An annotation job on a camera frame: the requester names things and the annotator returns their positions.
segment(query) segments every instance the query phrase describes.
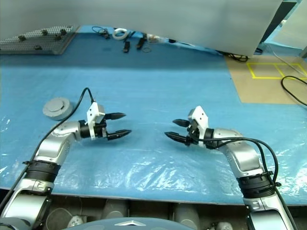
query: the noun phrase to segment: table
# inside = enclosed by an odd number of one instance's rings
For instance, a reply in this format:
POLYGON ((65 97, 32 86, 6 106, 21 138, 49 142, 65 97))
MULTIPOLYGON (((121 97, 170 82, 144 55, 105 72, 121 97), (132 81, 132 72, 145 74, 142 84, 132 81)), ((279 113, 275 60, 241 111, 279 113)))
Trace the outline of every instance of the table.
MULTIPOLYGON (((144 53, 134 48, 138 39, 131 39, 130 52, 124 54, 121 41, 89 31, 82 28, 61 56, 1 57, 1 187, 13 184, 22 162, 55 125, 43 115, 44 104, 58 96, 76 103, 89 87, 106 112, 127 114, 109 121, 108 130, 132 133, 113 141, 76 142, 55 180, 54 193, 242 204, 223 154, 188 148, 164 135, 185 135, 172 120, 187 118, 190 109, 201 105, 211 128, 236 129, 267 142, 279 160, 278 181, 286 202, 307 203, 306 108, 241 103, 224 58, 215 51, 155 44, 144 53)), ((88 107, 85 96, 71 120, 86 119, 88 107)), ((265 153, 273 170, 272 158, 265 153)))

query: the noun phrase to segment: black tool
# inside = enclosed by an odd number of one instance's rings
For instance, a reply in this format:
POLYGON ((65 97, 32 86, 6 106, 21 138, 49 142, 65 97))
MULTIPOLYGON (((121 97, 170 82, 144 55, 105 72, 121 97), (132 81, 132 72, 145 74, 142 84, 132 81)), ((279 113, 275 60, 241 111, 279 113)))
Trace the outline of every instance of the black tool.
POLYGON ((105 38, 105 39, 110 39, 110 34, 109 31, 107 29, 104 29, 103 32, 101 33, 101 35, 105 38))
POLYGON ((115 133, 107 133, 106 138, 108 140, 114 140, 114 139, 117 139, 117 138, 121 138, 125 135, 128 135, 129 133, 131 133, 131 130, 129 130, 129 129, 118 130, 115 133))
POLYGON ((143 47, 143 45, 144 45, 144 42, 145 42, 145 41, 146 41, 146 39, 143 38, 143 37, 141 37, 141 38, 139 39, 138 44, 136 45, 136 49, 137 49, 137 50, 141 50, 142 47, 143 47))
POLYGON ((48 35, 48 30, 42 30, 42 35, 47 36, 48 35))
POLYGON ((23 42, 23 41, 26 40, 25 36, 23 36, 23 35, 19 35, 18 39, 19 39, 20 42, 23 42))
POLYGON ((173 120, 173 123, 175 123, 176 125, 179 125, 181 127, 188 127, 190 125, 190 121, 184 120, 184 119, 173 120))
POLYGON ((67 34, 67 31, 65 29, 61 29, 60 33, 61 33, 62 36, 65 36, 67 34))
POLYGON ((130 42, 125 42, 125 46, 123 48, 124 53, 128 53, 130 49, 130 42))
POLYGON ((104 119, 105 120, 116 120, 124 116, 126 116, 126 114, 124 113, 110 113, 110 114, 105 114, 104 119))
POLYGON ((133 35, 135 34, 135 31, 133 31, 132 33, 129 32, 129 34, 127 35, 127 37, 123 40, 123 42, 126 42, 129 38, 131 38, 133 35))
POLYGON ((190 138, 189 136, 184 137, 175 132, 165 132, 165 135, 167 135, 169 138, 171 138, 174 141, 184 143, 186 146, 189 146, 191 143, 193 143, 193 139, 190 138))

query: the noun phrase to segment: yellow tape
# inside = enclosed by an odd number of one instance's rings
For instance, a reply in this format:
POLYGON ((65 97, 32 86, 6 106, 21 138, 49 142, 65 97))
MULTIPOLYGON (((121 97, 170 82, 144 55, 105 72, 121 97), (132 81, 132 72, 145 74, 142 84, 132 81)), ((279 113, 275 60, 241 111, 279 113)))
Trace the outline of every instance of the yellow tape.
MULTIPOLYGON (((280 63, 280 62, 248 62, 248 63, 246 63, 246 65, 247 65, 253 79, 269 79, 269 80, 272 80, 272 79, 282 79, 283 77, 285 77, 283 71, 278 66, 279 65, 287 65, 287 64, 286 63, 280 63), (275 66, 275 68, 277 69, 277 71, 280 73, 280 75, 282 77, 271 77, 271 76, 257 77, 255 75, 255 72, 253 71, 253 68, 251 67, 251 65, 273 65, 273 66, 275 66)), ((307 75, 307 72, 304 70, 304 68, 301 66, 300 63, 291 63, 291 65, 298 66, 303 71, 303 73, 307 75)))

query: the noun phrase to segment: black cord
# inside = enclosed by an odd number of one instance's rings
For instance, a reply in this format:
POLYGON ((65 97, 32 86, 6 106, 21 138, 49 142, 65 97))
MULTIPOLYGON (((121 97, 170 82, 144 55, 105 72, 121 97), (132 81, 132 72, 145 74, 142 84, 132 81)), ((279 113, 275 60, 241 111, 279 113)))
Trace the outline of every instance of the black cord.
MULTIPOLYGON (((85 94, 85 92, 88 91, 88 93, 90 94, 90 98, 91 98, 91 104, 95 101, 93 96, 92 96, 92 93, 90 91, 89 88, 84 88, 82 93, 81 93, 81 96, 76 104, 76 107, 72 110, 72 112, 66 117, 64 118, 62 121, 60 121, 58 124, 56 124, 52 129, 50 129, 47 134, 41 139, 41 141, 39 142, 38 146, 36 147, 36 149, 34 150, 32 156, 31 156, 31 159, 29 162, 32 162, 40 145, 42 144, 42 142, 57 128, 59 127, 61 124, 63 124, 65 121, 67 121, 75 112, 76 110, 78 109, 82 99, 83 99, 83 96, 85 94)), ((8 191, 7 195, 4 197, 4 199, 2 200, 1 204, 0 204, 0 210, 2 210, 4 208, 4 205, 6 204, 7 200, 10 198, 10 196, 12 195, 12 193, 14 192, 14 189, 15 187, 17 186, 17 184, 19 183, 19 181, 22 179, 23 175, 25 174, 26 170, 28 169, 29 167, 29 164, 27 164, 25 166, 25 168, 22 170, 22 172, 20 173, 20 175, 18 176, 18 178, 16 179, 15 183, 12 185, 12 187, 10 188, 10 190, 8 191)))
POLYGON ((305 102, 301 101, 300 99, 298 99, 298 97, 296 97, 292 92, 290 92, 290 91, 285 87, 283 81, 284 81, 286 78, 294 78, 294 79, 296 79, 296 80, 298 80, 298 81, 300 81, 300 82, 302 82, 302 83, 304 83, 304 84, 306 84, 306 85, 307 85, 307 82, 305 82, 305 81, 303 81, 302 79, 299 79, 299 78, 297 78, 297 77, 294 77, 294 76, 285 76, 285 77, 282 78, 282 80, 281 80, 281 82, 280 82, 280 84, 282 85, 282 88, 283 88, 288 94, 290 94, 294 99, 296 99, 296 100, 297 100, 298 102, 300 102, 301 104, 307 106, 307 103, 305 103, 305 102))
POLYGON ((232 54, 232 53, 227 53, 227 52, 223 52, 223 51, 218 51, 220 54, 226 55, 230 58, 232 58, 233 60, 240 62, 240 63, 245 63, 248 61, 248 56, 244 56, 244 55, 237 55, 237 54, 232 54))
POLYGON ((194 139, 194 140, 195 141, 203 141, 203 142, 228 140, 227 142, 224 142, 224 143, 217 145, 216 148, 220 148, 221 146, 224 146, 224 145, 229 144, 231 142, 242 141, 242 140, 253 142, 259 148, 263 168, 264 168, 265 172, 267 172, 268 168, 267 168, 266 161, 265 161, 265 155, 264 155, 263 149, 260 146, 260 144, 264 145, 266 148, 268 148, 271 155, 273 156, 274 166, 275 166, 274 175, 273 175, 273 182, 274 183, 276 182, 277 175, 278 175, 278 160, 277 160, 275 152, 273 151, 273 149, 267 143, 265 143, 261 140, 258 140, 258 139, 244 138, 244 137, 239 137, 239 138, 236 138, 236 137, 231 137, 231 138, 205 138, 205 139, 194 139))
POLYGON ((92 26, 92 30, 93 30, 95 33, 97 33, 97 34, 100 35, 100 34, 101 34, 100 31, 102 31, 102 30, 105 31, 106 29, 105 29, 105 28, 102 28, 101 26, 92 26))
POLYGON ((132 33, 130 32, 130 33, 127 35, 127 37, 125 37, 124 43, 125 43, 129 38, 131 38, 134 34, 135 34, 135 31, 133 31, 132 33))
POLYGON ((287 204, 285 203, 282 195, 279 193, 275 183, 276 183, 276 178, 277 178, 277 174, 278 174, 278 160, 277 160, 277 157, 276 157, 276 154, 275 152, 273 151, 273 149, 265 142, 261 141, 261 140, 258 140, 258 139, 252 139, 252 138, 244 138, 244 137, 239 137, 239 138, 205 138, 205 139, 198 139, 198 138, 193 138, 195 141, 202 141, 204 143, 207 143, 207 142, 213 142, 213 141, 221 141, 221 140, 228 140, 224 143, 221 143, 217 146, 215 146, 215 148, 220 148, 226 144, 229 144, 231 142, 236 142, 236 141, 242 141, 242 140, 245 140, 245 141, 250 141, 250 142, 253 142, 255 145, 257 145, 257 147, 259 148, 259 151, 260 151, 260 154, 261 154, 261 160, 262 160, 262 164, 263 164, 263 168, 265 170, 265 172, 267 173, 268 172, 268 168, 267 168, 267 165, 266 165, 266 162, 265 162, 265 156, 264 156, 264 152, 263 152, 263 149, 261 147, 260 144, 264 145, 272 154, 273 156, 273 159, 274 159, 274 165, 275 165, 275 170, 274 170, 274 176, 273 176, 273 179, 269 176, 269 180, 270 180, 270 183, 273 185, 274 187, 274 190, 277 194, 277 196, 279 197, 281 203, 282 203, 282 206, 293 226, 293 228, 295 230, 298 230, 297 226, 296 226, 296 223, 288 209, 288 206, 287 204))

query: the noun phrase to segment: white tape roll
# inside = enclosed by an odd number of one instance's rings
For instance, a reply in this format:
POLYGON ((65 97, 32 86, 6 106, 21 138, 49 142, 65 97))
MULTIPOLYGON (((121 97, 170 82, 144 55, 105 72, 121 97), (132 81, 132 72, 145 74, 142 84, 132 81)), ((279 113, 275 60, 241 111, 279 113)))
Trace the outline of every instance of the white tape roll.
POLYGON ((115 40, 123 40, 128 36, 128 32, 126 29, 122 29, 122 28, 117 28, 116 30, 114 30, 112 36, 115 40), (117 36, 117 34, 119 33, 124 33, 122 36, 117 36))

